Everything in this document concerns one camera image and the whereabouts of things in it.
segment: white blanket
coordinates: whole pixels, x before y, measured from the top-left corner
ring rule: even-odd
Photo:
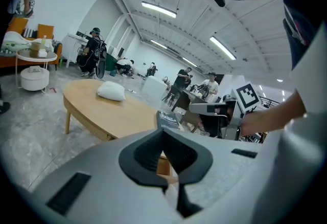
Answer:
[[[24,39],[17,32],[8,31],[5,34],[4,41],[3,41],[2,45],[1,45],[1,50],[9,50],[11,52],[17,52],[18,50],[29,48],[33,41],[41,43],[42,39],[37,38],[37,39],[34,39],[34,40],[27,40],[27,39]],[[53,46],[52,46],[52,39],[46,39],[45,40],[45,48],[47,50],[53,52],[54,49],[53,49]]]

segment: bottle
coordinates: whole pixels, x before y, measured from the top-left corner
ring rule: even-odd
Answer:
[[[42,39],[42,41],[41,41],[41,45],[43,45],[43,46],[45,45],[45,40],[46,40],[46,36],[44,35],[44,36],[43,36],[43,39]]]

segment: black and white square marker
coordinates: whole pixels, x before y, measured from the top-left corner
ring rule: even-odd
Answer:
[[[259,102],[258,96],[250,83],[236,89],[236,92],[239,95],[245,109]]]

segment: oval wooden table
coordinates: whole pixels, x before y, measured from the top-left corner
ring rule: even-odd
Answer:
[[[157,128],[157,110],[128,95],[121,102],[101,98],[97,91],[102,83],[99,80],[83,79],[73,81],[65,88],[63,104],[67,109],[66,134],[69,133],[71,115],[103,141]],[[160,156],[157,173],[172,175],[165,154]]]

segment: light fixture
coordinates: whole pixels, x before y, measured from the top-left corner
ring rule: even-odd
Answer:
[[[229,51],[218,39],[211,37],[210,40],[216,44],[231,60],[236,60],[236,57]]]
[[[195,64],[193,64],[192,62],[190,62],[188,59],[182,58],[183,60],[187,61],[189,64],[193,65],[194,67],[197,67]]]
[[[174,11],[171,11],[169,9],[165,9],[165,8],[163,8],[161,6],[158,6],[158,5],[149,3],[149,2],[142,1],[141,4],[142,4],[143,7],[146,7],[148,9],[153,9],[153,10],[156,10],[156,11],[159,11],[159,12],[161,12],[163,14],[166,14],[166,15],[168,15],[170,17],[173,17],[173,18],[175,18],[176,15],[177,15],[177,13],[174,12]]]
[[[151,40],[151,42],[152,42],[152,43],[155,43],[156,45],[158,45],[158,46],[160,46],[160,47],[162,47],[162,48],[164,48],[165,50],[167,49],[166,46],[164,46],[164,45],[158,43],[157,41],[154,41],[153,39]]]

